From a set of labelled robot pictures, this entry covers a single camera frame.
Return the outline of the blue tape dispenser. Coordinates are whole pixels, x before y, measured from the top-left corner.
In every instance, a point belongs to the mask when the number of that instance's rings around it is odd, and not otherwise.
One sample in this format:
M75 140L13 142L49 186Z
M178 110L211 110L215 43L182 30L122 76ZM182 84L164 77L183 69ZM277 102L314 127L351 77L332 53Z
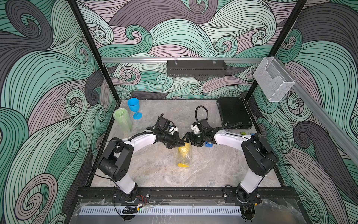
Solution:
M213 143L211 143L211 142L205 142L204 146L205 146L205 147L208 147L208 148L212 148L212 147L213 147Z

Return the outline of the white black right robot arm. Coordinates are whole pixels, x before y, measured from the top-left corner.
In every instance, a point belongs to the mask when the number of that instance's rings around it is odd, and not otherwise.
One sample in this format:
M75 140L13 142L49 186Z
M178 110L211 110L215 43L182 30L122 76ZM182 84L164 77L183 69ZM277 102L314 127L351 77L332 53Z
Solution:
M193 146L202 147L205 143L224 145L244 153L248 170L238 184L235 194L240 203L258 203L258 187L264 177L278 164L279 159L266 139L259 133L242 135L230 132L241 126L211 127L206 119L191 125L192 132L187 132L182 140Z

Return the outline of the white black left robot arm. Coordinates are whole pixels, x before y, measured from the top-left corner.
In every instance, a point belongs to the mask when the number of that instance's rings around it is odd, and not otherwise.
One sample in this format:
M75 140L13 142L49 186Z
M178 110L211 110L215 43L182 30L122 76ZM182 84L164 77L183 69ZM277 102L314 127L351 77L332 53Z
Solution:
M109 177L124 200L132 202L138 193L138 184L128 174L133 154L157 142L168 149L185 146L174 123L160 115L156 123L143 132L126 139L112 138L102 152L98 169Z

